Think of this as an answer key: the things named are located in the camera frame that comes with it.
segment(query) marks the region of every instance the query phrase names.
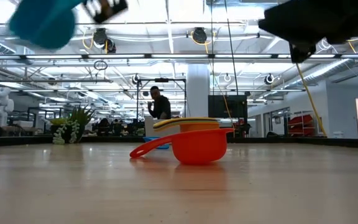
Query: white humanoid robot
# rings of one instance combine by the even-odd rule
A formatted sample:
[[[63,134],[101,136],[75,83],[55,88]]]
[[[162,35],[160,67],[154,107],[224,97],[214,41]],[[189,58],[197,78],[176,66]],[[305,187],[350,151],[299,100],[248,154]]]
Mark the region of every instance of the white humanoid robot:
[[[14,109],[14,102],[9,99],[11,89],[7,87],[0,87],[0,127],[7,124],[7,113]]]

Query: green plant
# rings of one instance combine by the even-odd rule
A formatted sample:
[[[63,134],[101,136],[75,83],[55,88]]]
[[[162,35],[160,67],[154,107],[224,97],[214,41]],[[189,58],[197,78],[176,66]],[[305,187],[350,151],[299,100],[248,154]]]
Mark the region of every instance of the green plant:
[[[77,141],[77,134],[80,130],[80,124],[77,121],[65,121],[61,127],[59,127],[56,133],[53,135],[53,143],[54,144],[65,144],[65,140],[62,138],[62,134],[67,130],[67,126],[71,126],[70,133],[70,144],[73,144]]]
[[[71,113],[70,121],[76,121],[80,126],[86,126],[94,116],[94,110],[92,108],[86,109],[87,106],[84,108],[80,106],[76,106]]]
[[[64,123],[66,123],[67,119],[66,118],[55,118],[55,119],[52,119],[50,122],[53,124],[53,125],[62,125]]]

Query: measuring cup handle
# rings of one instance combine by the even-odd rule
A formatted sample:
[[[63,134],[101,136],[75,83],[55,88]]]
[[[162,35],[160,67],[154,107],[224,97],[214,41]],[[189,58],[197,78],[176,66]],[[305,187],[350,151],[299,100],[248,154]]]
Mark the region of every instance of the measuring cup handle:
[[[172,138],[170,136],[154,139],[154,140],[146,142],[143,145],[137,147],[129,155],[132,158],[143,156],[144,154],[146,154],[146,153],[150,152],[151,150],[155,149],[156,147],[162,146],[163,144],[170,143],[171,141],[172,141]]]

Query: man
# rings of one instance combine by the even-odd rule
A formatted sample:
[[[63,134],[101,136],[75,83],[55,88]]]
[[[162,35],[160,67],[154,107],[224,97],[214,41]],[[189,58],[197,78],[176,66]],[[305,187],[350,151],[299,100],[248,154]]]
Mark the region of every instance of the man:
[[[148,102],[149,113],[153,118],[157,119],[171,119],[171,104],[167,97],[160,94],[157,86],[150,89],[150,94],[154,100],[154,109],[152,110],[152,102]]]

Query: red measuring cup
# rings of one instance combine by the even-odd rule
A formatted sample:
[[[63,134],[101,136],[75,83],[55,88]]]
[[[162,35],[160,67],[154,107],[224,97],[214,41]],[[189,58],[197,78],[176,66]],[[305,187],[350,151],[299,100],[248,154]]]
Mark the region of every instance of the red measuring cup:
[[[189,131],[149,141],[130,153],[139,157],[161,145],[171,143],[173,155],[184,164],[206,164],[222,158],[227,149],[226,133],[232,128]]]

